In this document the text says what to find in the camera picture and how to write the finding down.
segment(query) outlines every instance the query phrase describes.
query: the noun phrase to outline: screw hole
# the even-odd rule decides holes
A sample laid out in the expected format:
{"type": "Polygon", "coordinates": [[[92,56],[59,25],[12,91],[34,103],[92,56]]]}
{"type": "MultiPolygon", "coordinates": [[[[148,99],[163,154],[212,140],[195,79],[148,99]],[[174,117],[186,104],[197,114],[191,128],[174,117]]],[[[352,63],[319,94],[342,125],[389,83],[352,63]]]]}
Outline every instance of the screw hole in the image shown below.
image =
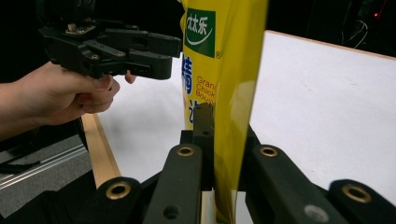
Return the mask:
{"type": "Polygon", "coordinates": [[[372,200],[370,194],[358,186],[348,184],[342,187],[342,191],[348,198],[359,203],[369,203],[372,200]]]}
{"type": "Polygon", "coordinates": [[[277,156],[277,150],[271,147],[262,147],[260,149],[260,153],[267,157],[275,157],[277,156]]]}
{"type": "Polygon", "coordinates": [[[190,155],[194,154],[194,149],[192,149],[190,147],[183,147],[177,151],[177,154],[180,156],[190,156],[190,155]]]}
{"type": "Polygon", "coordinates": [[[106,191],[108,199],[117,200],[125,197],[131,191],[131,185],[125,181],[112,184],[106,191]]]}
{"type": "Polygon", "coordinates": [[[179,215],[178,207],[174,205],[169,205],[163,209],[163,216],[167,219],[175,219],[179,215]]]}

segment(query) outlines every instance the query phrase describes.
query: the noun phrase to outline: green logo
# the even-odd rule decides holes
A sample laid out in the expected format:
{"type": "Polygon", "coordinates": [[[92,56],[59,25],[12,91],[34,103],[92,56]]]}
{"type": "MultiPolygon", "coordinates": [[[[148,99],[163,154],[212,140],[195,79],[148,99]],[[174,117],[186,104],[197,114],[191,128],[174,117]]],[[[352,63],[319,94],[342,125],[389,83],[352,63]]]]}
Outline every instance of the green logo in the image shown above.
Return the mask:
{"type": "Polygon", "coordinates": [[[189,8],[184,43],[195,52],[215,57],[216,12],[189,8]]]}

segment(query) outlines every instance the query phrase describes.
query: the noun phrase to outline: black mechanical part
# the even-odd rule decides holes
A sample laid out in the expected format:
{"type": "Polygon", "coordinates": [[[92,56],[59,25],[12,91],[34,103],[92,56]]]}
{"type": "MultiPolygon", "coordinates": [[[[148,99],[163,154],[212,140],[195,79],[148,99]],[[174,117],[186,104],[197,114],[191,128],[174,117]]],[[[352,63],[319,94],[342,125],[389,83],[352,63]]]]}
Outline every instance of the black mechanical part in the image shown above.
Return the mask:
{"type": "Polygon", "coordinates": [[[395,223],[396,207],[360,182],[350,179],[333,181],[328,199],[349,223],[395,223]]]}
{"type": "Polygon", "coordinates": [[[154,79],[171,76],[172,57],[180,56],[181,39],[140,31],[120,21],[96,21],[91,18],[94,3],[36,1],[44,23],[39,32],[53,63],[94,78],[125,75],[127,70],[154,79]]]}
{"type": "Polygon", "coordinates": [[[75,223],[140,223],[144,208],[141,192],[137,180],[126,177],[110,179],[85,203],[75,223]]]}
{"type": "MultiPolygon", "coordinates": [[[[142,184],[136,183],[138,192],[134,191],[128,203],[104,199],[104,191],[113,182],[101,186],[96,192],[99,196],[88,202],[87,207],[95,209],[81,213],[97,222],[86,223],[105,223],[98,220],[102,213],[117,217],[111,223],[200,223],[201,191],[213,188],[213,166],[205,166],[214,159],[214,123],[209,104],[196,106],[193,113],[194,130],[181,132],[180,144],[171,149],[163,169],[142,184]],[[130,213],[107,211],[110,205],[130,213]]],[[[280,148],[261,145],[250,127],[238,190],[246,192],[254,223],[396,223],[395,206],[369,187],[337,180],[329,191],[319,188],[280,148]]]]}
{"type": "Polygon", "coordinates": [[[202,152],[198,146],[173,147],[143,223],[200,223],[201,171],[202,152]]]}

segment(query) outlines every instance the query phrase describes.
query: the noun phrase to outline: wooden edge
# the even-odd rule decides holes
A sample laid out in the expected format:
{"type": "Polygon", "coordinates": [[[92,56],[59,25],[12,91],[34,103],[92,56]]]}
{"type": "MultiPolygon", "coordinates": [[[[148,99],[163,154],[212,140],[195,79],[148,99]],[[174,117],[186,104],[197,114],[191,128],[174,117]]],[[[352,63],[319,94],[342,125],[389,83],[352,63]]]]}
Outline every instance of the wooden edge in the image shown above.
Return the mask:
{"type": "Polygon", "coordinates": [[[120,176],[110,144],[97,114],[85,114],[81,117],[87,139],[96,188],[107,180],[120,176]]]}
{"type": "Polygon", "coordinates": [[[375,57],[379,57],[379,58],[384,58],[384,59],[389,59],[389,60],[396,61],[395,57],[391,57],[391,56],[384,55],[384,54],[379,54],[379,53],[374,53],[374,52],[366,51],[366,50],[362,50],[362,49],[353,49],[353,48],[349,48],[349,47],[345,47],[345,46],[341,46],[341,45],[336,45],[336,44],[331,44],[331,43],[327,43],[327,42],[323,42],[323,41],[319,41],[319,40],[309,39],[309,38],[301,37],[301,36],[297,36],[297,35],[289,35],[289,34],[285,34],[285,33],[280,33],[278,31],[265,30],[265,32],[276,34],[276,35],[288,36],[288,37],[292,37],[292,38],[295,38],[295,39],[301,39],[301,40],[305,40],[305,41],[309,41],[309,42],[313,42],[313,43],[317,43],[317,44],[321,44],[321,45],[326,45],[326,46],[333,47],[333,48],[351,50],[351,51],[355,51],[355,52],[358,52],[358,53],[363,53],[363,54],[367,54],[367,55],[371,55],[371,56],[375,56],[375,57]]]}

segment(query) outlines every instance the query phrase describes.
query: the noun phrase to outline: finger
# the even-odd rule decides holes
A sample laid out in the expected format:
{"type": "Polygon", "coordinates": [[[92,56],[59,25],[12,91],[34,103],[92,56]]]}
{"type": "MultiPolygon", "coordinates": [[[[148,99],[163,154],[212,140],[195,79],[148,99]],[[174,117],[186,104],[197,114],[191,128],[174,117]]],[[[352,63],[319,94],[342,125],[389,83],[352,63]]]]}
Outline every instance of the finger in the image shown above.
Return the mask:
{"type": "Polygon", "coordinates": [[[82,106],[78,103],[78,98],[76,97],[72,104],[66,109],[59,113],[45,116],[41,123],[44,125],[59,125],[69,120],[79,118],[83,114],[85,114],[85,112],[82,110],[82,106]]]}
{"type": "Polygon", "coordinates": [[[59,94],[107,91],[113,83],[113,77],[109,75],[95,79],[65,70],[60,65],[47,63],[46,66],[53,74],[61,73],[50,80],[53,91],[59,94]]]}
{"type": "Polygon", "coordinates": [[[82,110],[84,112],[90,113],[90,114],[100,113],[100,112],[104,112],[104,111],[108,110],[112,103],[113,103],[113,100],[108,101],[104,104],[100,104],[100,105],[84,105],[82,107],[82,110]]]}
{"type": "Polygon", "coordinates": [[[85,92],[78,95],[80,105],[101,105],[113,100],[113,97],[120,90],[120,84],[114,80],[113,86],[109,91],[85,92]]]}
{"type": "Polygon", "coordinates": [[[136,79],[136,76],[132,75],[131,72],[128,70],[126,75],[125,75],[125,80],[129,83],[132,84],[134,83],[134,80],[136,79]]]}

